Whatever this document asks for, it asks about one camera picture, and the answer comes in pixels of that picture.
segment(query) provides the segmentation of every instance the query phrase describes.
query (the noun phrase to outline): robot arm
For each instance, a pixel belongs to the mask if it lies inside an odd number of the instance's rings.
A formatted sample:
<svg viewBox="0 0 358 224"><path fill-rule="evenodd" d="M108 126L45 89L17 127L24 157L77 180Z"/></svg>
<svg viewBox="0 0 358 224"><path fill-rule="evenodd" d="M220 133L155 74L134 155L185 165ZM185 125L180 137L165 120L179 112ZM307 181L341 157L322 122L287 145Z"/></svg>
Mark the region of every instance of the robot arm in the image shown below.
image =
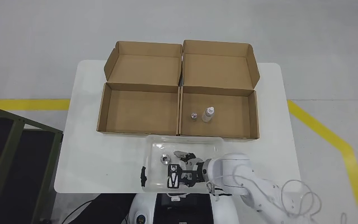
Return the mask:
<svg viewBox="0 0 358 224"><path fill-rule="evenodd" d="M220 186L224 192L240 195L246 205L253 208L267 223L306 223L302 217L292 219L286 215L281 202L281 190L269 180L258 178L251 168L248 156L241 153L226 154L208 161L204 180ZM283 196L286 207L294 208L293 200Z"/></svg>
<svg viewBox="0 0 358 224"><path fill-rule="evenodd" d="M244 203L253 208L269 224L311 223L309 218L287 215L285 208L292 211L295 207L294 201L284 193L281 200L281 189L278 185L258 178L245 154L229 153L221 158L199 162L195 160L195 165L187 167L189 169L183 170L179 166L177 168L178 170L173 166L168 168L168 183L177 181L177 188L180 182L187 186L206 182L211 194L215 194L215 186L217 186L226 193L240 195ZM190 170L189 179L186 174L188 170Z"/></svg>

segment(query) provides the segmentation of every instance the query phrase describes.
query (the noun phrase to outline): black cable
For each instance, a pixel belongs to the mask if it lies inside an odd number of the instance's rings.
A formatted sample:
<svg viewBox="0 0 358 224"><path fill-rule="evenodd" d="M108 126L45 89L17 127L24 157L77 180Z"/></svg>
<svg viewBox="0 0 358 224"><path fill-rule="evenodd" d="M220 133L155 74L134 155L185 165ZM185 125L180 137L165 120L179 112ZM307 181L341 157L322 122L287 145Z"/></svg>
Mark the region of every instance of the black cable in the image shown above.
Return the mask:
<svg viewBox="0 0 358 224"><path fill-rule="evenodd" d="M232 194L218 194L218 196L232 196Z"/></svg>
<svg viewBox="0 0 358 224"><path fill-rule="evenodd" d="M64 224L65 221L66 221L74 212L76 212L77 210L79 210L82 206L84 206L85 204L88 204L88 203L90 203L90 202L93 202L94 200L96 200L96 199L89 200L89 201L87 201L87 202L84 202L84 203L81 204L80 206L78 206L78 207L77 207L75 210L73 210L68 216L66 216L66 218L63 220L63 222L62 222L61 224ZM107 201L107 200L101 200L101 199L97 199L97 200L102 201L102 202L107 202L107 203L110 203L110 204L115 205L115 207L117 207L118 210L119 210L122 214L125 215L125 213L122 211L122 209L121 209L120 207L118 207L115 203L110 202L110 201ZM126 219L126 215L124 216L124 220L125 220L125 223L128 224L128 220Z"/></svg>

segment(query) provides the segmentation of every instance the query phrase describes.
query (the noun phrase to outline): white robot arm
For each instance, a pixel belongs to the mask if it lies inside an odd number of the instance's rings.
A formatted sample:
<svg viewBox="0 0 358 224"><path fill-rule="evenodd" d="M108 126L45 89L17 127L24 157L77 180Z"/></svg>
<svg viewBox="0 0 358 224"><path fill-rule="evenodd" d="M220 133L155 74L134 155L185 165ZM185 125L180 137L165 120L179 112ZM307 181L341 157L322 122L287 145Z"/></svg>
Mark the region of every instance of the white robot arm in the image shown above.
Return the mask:
<svg viewBox="0 0 358 224"><path fill-rule="evenodd" d="M307 217L289 212L294 209L294 201L278 185L258 178L245 154L230 153L221 158L206 160L202 173L211 193L215 191L215 186L219 186L226 193L240 195L244 203L269 224L312 222Z"/></svg>
<svg viewBox="0 0 358 224"><path fill-rule="evenodd" d="M175 155L187 165L185 169L179 165L169 165L169 188L178 188L180 184L191 187L195 183L206 182L209 193L215 194L217 187L225 193L239 195L269 224L314 222L311 218L293 213L294 201L278 185L258 178L245 154L229 153L206 161L192 153L176 151Z"/></svg>

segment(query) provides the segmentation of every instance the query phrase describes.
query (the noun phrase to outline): cardboard box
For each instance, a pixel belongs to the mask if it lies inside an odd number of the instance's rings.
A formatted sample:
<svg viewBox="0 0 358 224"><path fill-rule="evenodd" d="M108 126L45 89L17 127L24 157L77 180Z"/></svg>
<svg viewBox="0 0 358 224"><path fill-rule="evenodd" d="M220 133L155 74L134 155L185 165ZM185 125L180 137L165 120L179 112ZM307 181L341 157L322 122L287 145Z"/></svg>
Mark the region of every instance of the cardboard box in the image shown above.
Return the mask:
<svg viewBox="0 0 358 224"><path fill-rule="evenodd" d="M253 90L260 74L252 46L241 43L185 40L179 134L225 138L259 138ZM201 116L210 106L211 121ZM198 114L197 121L190 114Z"/></svg>
<svg viewBox="0 0 358 224"><path fill-rule="evenodd" d="M97 131L178 134L181 44L119 41L104 67Z"/></svg>

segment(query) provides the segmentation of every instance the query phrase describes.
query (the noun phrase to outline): gray floor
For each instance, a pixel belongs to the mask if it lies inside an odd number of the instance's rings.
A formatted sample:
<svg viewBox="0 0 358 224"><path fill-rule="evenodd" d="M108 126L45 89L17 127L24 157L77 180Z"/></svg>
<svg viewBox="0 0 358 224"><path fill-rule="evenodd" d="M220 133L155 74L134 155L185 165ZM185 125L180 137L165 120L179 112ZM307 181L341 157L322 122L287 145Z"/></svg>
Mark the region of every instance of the gray floor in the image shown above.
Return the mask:
<svg viewBox="0 0 358 224"><path fill-rule="evenodd" d="M2 1L0 98L70 98L78 62L106 59L117 40L247 42L258 62L281 65L287 98L357 155L357 12L355 0ZM67 116L14 112L59 129ZM356 223L341 154L294 116L291 123L302 179L323 201L317 221L339 223L346 212ZM93 197L58 194L53 219Z"/></svg>

